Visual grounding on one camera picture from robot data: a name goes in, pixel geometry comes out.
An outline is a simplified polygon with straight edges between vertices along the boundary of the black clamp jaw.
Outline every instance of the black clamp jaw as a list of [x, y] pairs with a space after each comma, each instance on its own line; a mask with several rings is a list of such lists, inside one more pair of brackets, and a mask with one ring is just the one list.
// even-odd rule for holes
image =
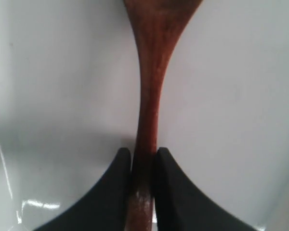
[[[130, 169], [131, 153], [121, 148], [82, 199], [36, 231], [124, 231]], [[159, 231], [255, 231], [202, 193], [167, 148], [155, 156], [152, 193]]]

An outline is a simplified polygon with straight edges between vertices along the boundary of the wooden spoon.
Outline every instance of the wooden spoon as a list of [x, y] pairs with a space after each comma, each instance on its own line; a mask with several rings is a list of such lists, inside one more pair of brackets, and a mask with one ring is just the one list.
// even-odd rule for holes
[[141, 103], [131, 173], [126, 229], [152, 229], [151, 165], [157, 150], [161, 88], [172, 51], [202, 0], [124, 0], [134, 31]]

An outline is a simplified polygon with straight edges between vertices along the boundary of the reddish-brown wood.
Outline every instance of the reddish-brown wood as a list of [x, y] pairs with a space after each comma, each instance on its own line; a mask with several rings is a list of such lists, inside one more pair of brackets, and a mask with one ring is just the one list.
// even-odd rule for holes
[[161, 88], [172, 51], [202, 0], [124, 0], [134, 31], [141, 76], [141, 103], [126, 229], [150, 231], [150, 172], [157, 150]]

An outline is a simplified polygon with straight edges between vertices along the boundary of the glossy white surface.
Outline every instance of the glossy white surface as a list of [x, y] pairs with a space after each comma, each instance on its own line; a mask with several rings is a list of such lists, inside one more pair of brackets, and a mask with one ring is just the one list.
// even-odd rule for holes
[[[0, 0], [0, 231], [82, 197], [132, 148], [138, 107], [121, 1]], [[158, 144], [229, 212], [289, 229], [289, 0], [204, 0], [167, 71]]]

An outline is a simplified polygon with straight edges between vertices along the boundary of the wood grain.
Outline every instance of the wood grain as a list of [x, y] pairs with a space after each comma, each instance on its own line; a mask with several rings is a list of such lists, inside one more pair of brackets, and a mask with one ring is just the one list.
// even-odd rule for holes
[[153, 208], [151, 165], [157, 150], [162, 84], [172, 51], [201, 0], [124, 0], [124, 3], [135, 36], [141, 77], [126, 230], [150, 231]]

